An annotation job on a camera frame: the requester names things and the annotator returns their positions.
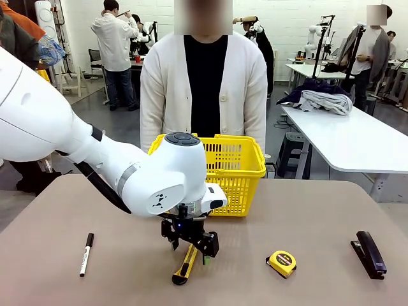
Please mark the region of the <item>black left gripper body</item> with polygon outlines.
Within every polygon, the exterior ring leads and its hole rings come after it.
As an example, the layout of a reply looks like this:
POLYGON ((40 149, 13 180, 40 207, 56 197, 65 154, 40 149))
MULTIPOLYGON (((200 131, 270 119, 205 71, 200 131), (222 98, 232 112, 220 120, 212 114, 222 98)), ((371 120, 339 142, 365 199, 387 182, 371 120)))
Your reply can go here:
POLYGON ((195 244, 206 233, 204 229, 205 219, 208 213, 198 210, 196 213, 192 205, 180 204, 176 207, 176 213, 165 212, 160 214, 163 218, 162 228, 171 228, 178 234, 179 239, 195 244))

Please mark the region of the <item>yellow utility knife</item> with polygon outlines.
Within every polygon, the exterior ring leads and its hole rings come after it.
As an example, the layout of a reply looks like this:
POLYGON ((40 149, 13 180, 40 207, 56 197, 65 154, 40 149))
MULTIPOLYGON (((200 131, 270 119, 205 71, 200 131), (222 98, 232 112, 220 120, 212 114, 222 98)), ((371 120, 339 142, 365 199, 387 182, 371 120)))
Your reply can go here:
POLYGON ((182 286, 187 283, 191 270, 193 269, 198 250, 190 244, 181 267, 172 275, 172 283, 176 286, 182 286))

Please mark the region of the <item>black stapler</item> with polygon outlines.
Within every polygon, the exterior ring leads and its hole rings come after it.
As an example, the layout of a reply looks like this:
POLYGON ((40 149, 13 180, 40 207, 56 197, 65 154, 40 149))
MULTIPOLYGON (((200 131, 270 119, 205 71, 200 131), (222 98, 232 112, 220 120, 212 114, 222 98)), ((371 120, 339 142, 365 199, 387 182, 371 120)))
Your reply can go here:
POLYGON ((371 234, 368 231, 358 231, 356 237, 357 240, 350 241, 350 244, 368 276, 371 279, 384 280, 387 268, 371 234))

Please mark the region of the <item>yellow plastic shopping basket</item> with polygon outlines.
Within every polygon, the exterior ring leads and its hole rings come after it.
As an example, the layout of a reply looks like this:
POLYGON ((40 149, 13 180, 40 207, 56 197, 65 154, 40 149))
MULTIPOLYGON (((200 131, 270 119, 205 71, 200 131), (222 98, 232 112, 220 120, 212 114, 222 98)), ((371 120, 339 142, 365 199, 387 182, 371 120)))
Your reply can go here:
POLYGON ((149 155, 140 215, 185 209, 190 218, 245 217, 266 172, 261 148, 249 136, 168 133, 154 141, 149 155))

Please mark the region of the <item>person in white cardigan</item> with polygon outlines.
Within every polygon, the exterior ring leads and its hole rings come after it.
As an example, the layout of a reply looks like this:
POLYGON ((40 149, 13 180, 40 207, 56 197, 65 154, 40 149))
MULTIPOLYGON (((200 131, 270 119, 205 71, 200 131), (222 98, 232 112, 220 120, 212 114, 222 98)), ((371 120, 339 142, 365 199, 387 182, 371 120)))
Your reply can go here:
POLYGON ((175 0, 175 30, 145 57, 140 145, 172 132, 244 135, 265 147, 266 63, 233 31, 233 0, 175 0))

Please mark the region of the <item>person in white shirt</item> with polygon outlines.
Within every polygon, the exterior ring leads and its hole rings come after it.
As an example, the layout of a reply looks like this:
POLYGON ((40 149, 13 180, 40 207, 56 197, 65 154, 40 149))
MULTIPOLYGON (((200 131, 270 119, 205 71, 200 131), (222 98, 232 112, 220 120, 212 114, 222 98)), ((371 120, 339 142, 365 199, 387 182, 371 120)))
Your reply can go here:
POLYGON ((130 39, 138 36, 139 29, 130 12, 124 13, 127 22, 117 17, 119 4, 116 0, 104 0, 103 6, 101 16, 94 20, 91 30, 97 36, 109 108, 114 111, 119 106, 117 91, 120 90, 127 109, 133 112, 138 106, 133 95, 129 49, 130 39))

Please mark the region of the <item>person in grey sweater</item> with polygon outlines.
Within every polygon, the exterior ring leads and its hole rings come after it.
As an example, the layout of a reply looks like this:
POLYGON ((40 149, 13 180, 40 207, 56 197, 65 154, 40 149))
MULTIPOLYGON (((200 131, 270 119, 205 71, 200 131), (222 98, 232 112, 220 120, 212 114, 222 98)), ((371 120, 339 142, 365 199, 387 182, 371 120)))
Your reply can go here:
MULTIPOLYGON (((354 106, 365 111, 367 106, 367 87, 370 82, 382 77, 389 61, 390 41, 383 26, 387 24, 393 11, 387 4, 367 6, 367 24, 358 47, 356 61, 351 71, 352 78, 342 85, 346 92, 354 89, 354 106)), ((347 69, 357 26, 349 34, 340 51, 338 65, 347 69)))

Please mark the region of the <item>seated person in light top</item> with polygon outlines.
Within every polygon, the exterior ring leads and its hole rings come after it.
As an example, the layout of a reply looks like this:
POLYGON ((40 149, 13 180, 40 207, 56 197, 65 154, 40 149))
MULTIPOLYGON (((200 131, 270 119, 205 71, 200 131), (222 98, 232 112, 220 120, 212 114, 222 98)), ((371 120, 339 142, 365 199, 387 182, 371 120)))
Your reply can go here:
POLYGON ((396 32, 394 31, 388 31, 387 32, 389 41, 390 41, 390 54, 389 54, 389 60, 395 60, 396 58, 396 46, 393 44, 393 40, 395 39, 396 32))

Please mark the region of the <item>yellow tape measure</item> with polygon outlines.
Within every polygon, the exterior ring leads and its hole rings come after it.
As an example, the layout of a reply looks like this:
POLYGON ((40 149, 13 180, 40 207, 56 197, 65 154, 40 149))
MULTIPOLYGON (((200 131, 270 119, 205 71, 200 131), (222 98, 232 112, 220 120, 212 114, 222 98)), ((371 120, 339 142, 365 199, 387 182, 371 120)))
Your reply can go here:
POLYGON ((296 269, 296 259, 289 252, 279 250, 265 259, 266 264, 287 279, 296 269))

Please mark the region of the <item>white marker with black cap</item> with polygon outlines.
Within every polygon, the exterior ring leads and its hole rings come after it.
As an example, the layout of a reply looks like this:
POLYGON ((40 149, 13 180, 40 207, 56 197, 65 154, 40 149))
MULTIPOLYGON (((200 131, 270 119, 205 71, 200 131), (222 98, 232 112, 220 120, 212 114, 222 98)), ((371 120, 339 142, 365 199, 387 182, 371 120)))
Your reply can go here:
POLYGON ((94 233, 89 233, 88 236, 87 236, 87 241, 86 241, 86 245, 85 245, 85 252, 84 252, 82 264, 81 264, 81 267, 80 267, 80 273, 79 273, 80 277, 85 276, 87 263, 88 263, 88 260, 89 260, 89 255, 90 255, 90 251, 91 251, 91 248, 92 248, 92 245, 93 245, 93 241, 94 241, 94 233))

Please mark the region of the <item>large white table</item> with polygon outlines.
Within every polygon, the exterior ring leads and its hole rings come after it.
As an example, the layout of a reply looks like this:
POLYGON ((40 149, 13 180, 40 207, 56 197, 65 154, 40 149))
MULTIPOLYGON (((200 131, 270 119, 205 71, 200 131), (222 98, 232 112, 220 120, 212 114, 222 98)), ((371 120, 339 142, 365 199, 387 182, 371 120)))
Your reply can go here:
POLYGON ((391 175, 408 175, 408 157, 404 156, 408 136, 373 116, 357 108, 348 115, 317 109, 304 112, 285 105, 282 110, 305 137, 297 179, 303 177, 310 146, 334 170, 376 174, 369 192, 376 202, 391 175))

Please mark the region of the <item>grey crumpled garment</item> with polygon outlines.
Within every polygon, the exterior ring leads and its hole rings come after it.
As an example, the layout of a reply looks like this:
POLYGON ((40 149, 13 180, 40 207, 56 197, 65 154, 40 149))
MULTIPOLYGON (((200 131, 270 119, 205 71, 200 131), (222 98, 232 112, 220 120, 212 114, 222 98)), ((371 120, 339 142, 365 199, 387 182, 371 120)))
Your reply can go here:
POLYGON ((324 109, 336 115, 348 115, 353 108, 353 103, 345 94, 328 94, 304 90, 301 93, 298 108, 304 112, 324 109))

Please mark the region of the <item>white wooden chair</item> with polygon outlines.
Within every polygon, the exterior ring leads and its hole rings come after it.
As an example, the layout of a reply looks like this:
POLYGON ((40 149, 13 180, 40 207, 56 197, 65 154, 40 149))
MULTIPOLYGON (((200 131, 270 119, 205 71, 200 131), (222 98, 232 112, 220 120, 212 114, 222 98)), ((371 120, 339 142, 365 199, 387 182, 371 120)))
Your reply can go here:
POLYGON ((80 67, 75 72, 69 72, 62 66, 58 70, 58 90, 61 94, 65 92, 76 92, 79 98, 82 97, 82 89, 89 91, 83 71, 80 67))

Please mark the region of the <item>pile of clothes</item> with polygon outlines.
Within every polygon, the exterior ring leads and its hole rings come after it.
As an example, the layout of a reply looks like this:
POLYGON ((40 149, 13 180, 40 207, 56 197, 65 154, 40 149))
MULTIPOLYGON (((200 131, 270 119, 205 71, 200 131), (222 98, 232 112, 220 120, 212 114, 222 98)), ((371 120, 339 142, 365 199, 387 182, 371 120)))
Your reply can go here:
POLYGON ((351 97, 348 92, 346 92, 338 85, 330 85, 324 80, 307 78, 302 85, 299 85, 298 87, 293 89, 288 96, 278 100, 278 102, 276 102, 276 105, 281 105, 283 103, 298 103, 301 98, 302 92, 306 90, 322 92, 326 94, 344 94, 349 98, 351 97))

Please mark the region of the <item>black office chair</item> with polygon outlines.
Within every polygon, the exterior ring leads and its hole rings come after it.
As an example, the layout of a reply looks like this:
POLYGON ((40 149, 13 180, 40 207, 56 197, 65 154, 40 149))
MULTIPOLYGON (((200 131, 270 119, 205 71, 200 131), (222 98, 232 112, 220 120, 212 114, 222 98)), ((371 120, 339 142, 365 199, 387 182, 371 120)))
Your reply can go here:
POLYGON ((101 55, 99 50, 88 49, 91 67, 91 77, 94 77, 94 70, 103 72, 103 65, 101 62, 101 55))

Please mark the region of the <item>long white background table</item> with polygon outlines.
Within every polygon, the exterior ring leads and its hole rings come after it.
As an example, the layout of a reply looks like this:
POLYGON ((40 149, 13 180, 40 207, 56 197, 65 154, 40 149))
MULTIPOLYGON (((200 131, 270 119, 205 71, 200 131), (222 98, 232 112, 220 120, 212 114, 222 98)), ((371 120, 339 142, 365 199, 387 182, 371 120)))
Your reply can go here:
POLYGON ((331 83, 339 83, 346 79, 346 74, 343 72, 323 72, 324 67, 322 65, 315 68, 312 64, 286 64, 286 67, 290 70, 288 89, 285 91, 286 95, 303 84, 307 78, 315 77, 318 80, 326 80, 331 83))

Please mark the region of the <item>black tripod stand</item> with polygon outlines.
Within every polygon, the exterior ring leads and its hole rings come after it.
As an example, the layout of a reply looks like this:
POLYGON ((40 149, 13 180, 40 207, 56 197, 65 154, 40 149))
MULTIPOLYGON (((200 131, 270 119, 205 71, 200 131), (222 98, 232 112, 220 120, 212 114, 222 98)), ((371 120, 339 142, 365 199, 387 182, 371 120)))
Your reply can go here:
POLYGON ((357 35, 356 35, 356 39, 354 41, 353 44, 353 48, 352 48, 352 52, 351 52, 351 56, 349 58, 348 64, 347 64, 347 69, 346 69, 346 77, 342 83, 342 85, 348 83, 350 77, 351 77, 351 71, 352 68, 354 66, 354 63, 356 61, 356 56, 357 56, 357 51, 358 51, 358 47, 360 45, 360 41, 361 38, 363 36, 363 33, 365 32, 365 28, 362 25, 358 25, 357 26, 357 35))
POLYGON ((314 26, 314 33, 319 37, 317 51, 315 53, 315 65, 312 77, 317 78, 317 67, 321 61, 326 59, 326 55, 330 55, 332 51, 332 39, 330 37, 332 23, 335 15, 325 15, 321 17, 321 23, 314 26))

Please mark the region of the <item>blue patterned garment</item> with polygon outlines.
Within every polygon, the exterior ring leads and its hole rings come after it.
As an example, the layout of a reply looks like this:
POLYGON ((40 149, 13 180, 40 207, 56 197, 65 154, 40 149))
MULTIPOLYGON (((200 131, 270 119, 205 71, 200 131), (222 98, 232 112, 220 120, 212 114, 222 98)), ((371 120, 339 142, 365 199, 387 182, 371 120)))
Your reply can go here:
POLYGON ((37 35, 34 37, 37 41, 38 65, 37 70, 47 69, 58 64, 65 57, 64 49, 49 35, 37 35))

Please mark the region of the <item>dark green padded jacket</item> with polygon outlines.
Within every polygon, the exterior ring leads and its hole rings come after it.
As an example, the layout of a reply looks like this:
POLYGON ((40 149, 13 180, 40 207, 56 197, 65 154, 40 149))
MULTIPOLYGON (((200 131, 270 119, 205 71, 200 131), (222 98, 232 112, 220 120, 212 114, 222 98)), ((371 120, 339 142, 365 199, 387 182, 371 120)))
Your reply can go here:
POLYGON ((0 12, 0 45, 32 70, 40 61, 38 42, 13 19, 0 12))

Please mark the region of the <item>white cylindrical appliance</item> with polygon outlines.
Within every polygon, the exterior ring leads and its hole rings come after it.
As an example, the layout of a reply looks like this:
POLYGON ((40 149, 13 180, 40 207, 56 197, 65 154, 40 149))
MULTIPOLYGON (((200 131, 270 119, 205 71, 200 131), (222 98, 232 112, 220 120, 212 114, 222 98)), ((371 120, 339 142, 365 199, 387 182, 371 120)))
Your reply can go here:
POLYGON ((38 25, 51 37, 55 42, 59 42, 54 22, 54 13, 51 2, 48 0, 36 1, 34 3, 38 25))

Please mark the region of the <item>orange garment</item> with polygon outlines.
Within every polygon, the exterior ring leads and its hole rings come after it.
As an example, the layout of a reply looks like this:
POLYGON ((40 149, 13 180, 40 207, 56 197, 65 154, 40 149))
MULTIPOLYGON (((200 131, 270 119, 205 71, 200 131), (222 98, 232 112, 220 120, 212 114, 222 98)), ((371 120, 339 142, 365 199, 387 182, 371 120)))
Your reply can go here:
POLYGON ((13 11, 9 6, 8 6, 8 1, 7 0, 0 0, 0 7, 3 10, 3 13, 5 15, 8 15, 9 17, 12 18, 12 20, 18 24, 22 29, 24 29, 28 34, 30 34, 33 38, 36 39, 36 41, 39 41, 46 35, 46 32, 35 22, 33 22, 31 19, 26 17, 25 15, 21 15, 15 11, 13 11))

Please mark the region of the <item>white background desk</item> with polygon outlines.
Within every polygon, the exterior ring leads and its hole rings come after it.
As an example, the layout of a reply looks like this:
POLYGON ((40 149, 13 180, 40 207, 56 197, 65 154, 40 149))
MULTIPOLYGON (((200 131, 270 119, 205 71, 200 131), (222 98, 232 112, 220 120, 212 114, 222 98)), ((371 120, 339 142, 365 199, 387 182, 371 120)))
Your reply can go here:
POLYGON ((387 81, 388 99, 399 103, 408 89, 408 58, 402 61, 390 61, 391 67, 387 81))

